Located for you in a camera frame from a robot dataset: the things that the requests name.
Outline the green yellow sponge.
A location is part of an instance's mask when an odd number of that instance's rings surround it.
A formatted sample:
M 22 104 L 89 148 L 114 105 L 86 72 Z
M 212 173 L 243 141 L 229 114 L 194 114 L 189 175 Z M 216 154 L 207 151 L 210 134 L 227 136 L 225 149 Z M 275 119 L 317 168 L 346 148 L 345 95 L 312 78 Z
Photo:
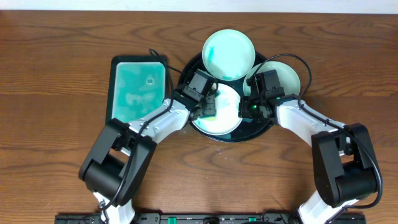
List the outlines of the green yellow sponge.
M 210 88 L 209 93 L 200 102 L 200 110 L 197 118 L 214 118 L 216 116 L 216 96 L 219 83 L 216 82 Z

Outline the white plate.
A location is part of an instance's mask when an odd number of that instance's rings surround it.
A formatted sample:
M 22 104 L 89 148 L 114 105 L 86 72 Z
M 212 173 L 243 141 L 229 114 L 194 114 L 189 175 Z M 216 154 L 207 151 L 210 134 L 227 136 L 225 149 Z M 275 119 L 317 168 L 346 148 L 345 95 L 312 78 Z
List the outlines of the white plate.
M 216 96 L 216 116 L 214 118 L 198 118 L 193 125 L 200 131 L 210 135 L 228 134 L 241 123 L 238 116 L 240 95 L 232 87 L 219 84 Z

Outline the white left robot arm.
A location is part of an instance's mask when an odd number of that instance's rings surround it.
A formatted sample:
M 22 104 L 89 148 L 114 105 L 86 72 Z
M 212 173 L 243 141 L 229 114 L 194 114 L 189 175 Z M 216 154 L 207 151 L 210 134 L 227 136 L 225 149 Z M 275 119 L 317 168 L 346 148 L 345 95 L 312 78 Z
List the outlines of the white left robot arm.
M 143 118 L 113 118 L 104 126 L 78 173 L 98 201 L 101 223 L 133 221 L 132 198 L 158 143 L 188 122 L 214 115 L 217 90 L 181 87 Z

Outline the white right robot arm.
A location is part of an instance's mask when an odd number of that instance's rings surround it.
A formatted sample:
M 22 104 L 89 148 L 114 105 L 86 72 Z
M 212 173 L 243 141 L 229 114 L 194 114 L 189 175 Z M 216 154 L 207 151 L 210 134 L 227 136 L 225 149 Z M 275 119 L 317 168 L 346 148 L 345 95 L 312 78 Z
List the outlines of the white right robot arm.
M 238 115 L 268 120 L 312 148 L 316 191 L 299 206 L 296 222 L 332 223 L 348 209 L 368 209 L 380 202 L 382 175 L 364 125 L 329 119 L 297 95 L 244 96 Z

